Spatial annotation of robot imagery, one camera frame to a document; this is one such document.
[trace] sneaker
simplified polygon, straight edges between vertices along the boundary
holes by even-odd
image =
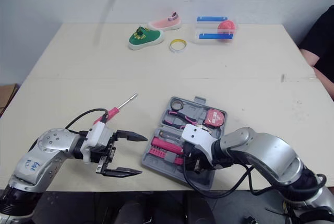
[[[162,30],[139,27],[129,39],[129,48],[138,50],[149,45],[157,45],[164,39]]]
[[[148,23],[148,28],[153,30],[173,30],[178,29],[182,26],[181,18],[178,16],[177,12],[173,12],[171,17],[162,19],[159,21],[153,21]]]

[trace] plastic container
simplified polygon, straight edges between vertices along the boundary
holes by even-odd
[[[230,43],[237,24],[228,17],[199,16],[195,23],[195,43]]]
[[[154,147],[152,145],[152,141],[155,137],[161,140],[164,140],[168,143],[172,143],[172,144],[175,144],[181,147],[183,146],[184,142],[180,140],[182,130],[177,129],[173,126],[164,124],[165,120],[173,124],[177,124],[177,125],[187,124],[183,120],[168,114],[169,111],[172,111],[171,102],[173,102],[173,100],[181,100],[183,103],[183,108],[180,109],[178,112],[183,113],[187,115],[188,117],[195,119],[198,122],[198,124],[203,124],[208,110],[215,109],[215,108],[206,106],[205,105],[206,99],[204,98],[195,97],[194,101],[189,101],[189,100],[184,100],[178,97],[172,97],[168,103],[166,110],[162,114],[162,117],[160,120],[160,126],[155,130],[151,141],[148,143],[146,147],[146,150],[142,156],[141,163],[162,174],[168,175],[172,178],[175,178],[181,182],[186,183],[184,176],[183,176],[183,166],[179,164],[175,164],[176,159],[179,159],[182,156],[176,155],[175,153],[169,152],[166,150],[164,151],[165,153],[164,158],[157,157],[156,155],[153,155],[150,153],[151,148]],[[224,114],[224,123],[220,127],[210,128],[210,130],[212,131],[211,135],[214,138],[219,139],[224,134],[227,113],[220,109],[217,109],[217,110]],[[211,189],[213,178],[214,178],[214,170],[205,171],[200,174],[197,174],[194,171],[187,171],[187,175],[189,179],[201,190]]]

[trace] white table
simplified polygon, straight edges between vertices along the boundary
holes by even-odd
[[[127,48],[137,24],[63,24],[0,119],[0,188],[20,157],[45,130],[64,127],[81,112],[112,108],[139,96],[108,122],[110,128],[151,138],[171,96],[228,113],[225,132],[250,126],[287,141],[316,173],[334,186],[334,103],[282,25],[240,25],[231,44],[191,43],[191,25],[168,31],[165,41],[138,51]],[[188,41],[180,54],[175,38]],[[88,129],[98,114],[76,123]],[[120,140],[111,167],[141,175],[124,179],[95,174],[96,164],[67,160],[51,191],[184,190],[188,187],[141,165],[147,143]],[[216,172],[212,189],[229,189],[243,173],[233,166]],[[257,173],[254,187],[268,183]],[[244,182],[240,189],[248,189]]]

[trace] pink shoe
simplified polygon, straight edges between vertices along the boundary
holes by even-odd
[[[178,29],[181,26],[182,26],[181,18],[178,16],[177,12],[173,12],[172,16],[166,19],[148,23],[148,28],[151,30],[167,31],[167,30]]]

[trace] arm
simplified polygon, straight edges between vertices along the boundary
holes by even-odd
[[[98,163],[96,173],[103,176],[124,178],[140,174],[141,171],[130,168],[109,169],[108,164],[112,162],[118,138],[147,139],[128,131],[113,133],[105,119],[95,123],[89,131],[76,133],[54,128],[42,134],[17,163],[0,196],[0,224],[29,222],[40,197],[66,159]]]
[[[334,222],[334,197],[325,187],[326,177],[309,170],[282,139],[257,133],[249,127],[214,139],[206,131],[190,124],[184,128],[182,139],[186,141],[185,145],[192,145],[192,148],[187,147],[190,151],[186,161],[195,159],[198,171],[222,169],[233,164],[244,167],[250,165],[247,172],[250,173],[253,168],[258,170],[271,184],[271,188],[278,190],[285,198],[291,206],[290,214],[301,221],[298,223],[325,223],[321,222],[323,220]],[[193,155],[198,151],[202,152],[202,156]],[[250,190],[253,191],[250,177],[249,181]]]
[[[334,99],[334,83],[331,82],[325,75],[323,75],[322,72],[320,72],[318,69],[316,69],[314,67],[314,65],[320,59],[319,56],[310,52],[310,51],[308,51],[308,50],[305,50],[305,49],[301,49],[301,53],[304,56],[304,58],[306,59],[307,63],[311,67],[313,67],[315,75],[321,81],[321,83],[324,85],[324,87],[327,90],[327,92],[329,93],[329,95],[332,97],[332,99]]]
[[[321,83],[324,85],[325,89],[329,93],[332,99],[334,99],[334,83],[331,82],[325,75],[323,75],[322,72],[320,72],[318,69],[313,67],[315,75],[317,78],[321,81]]]

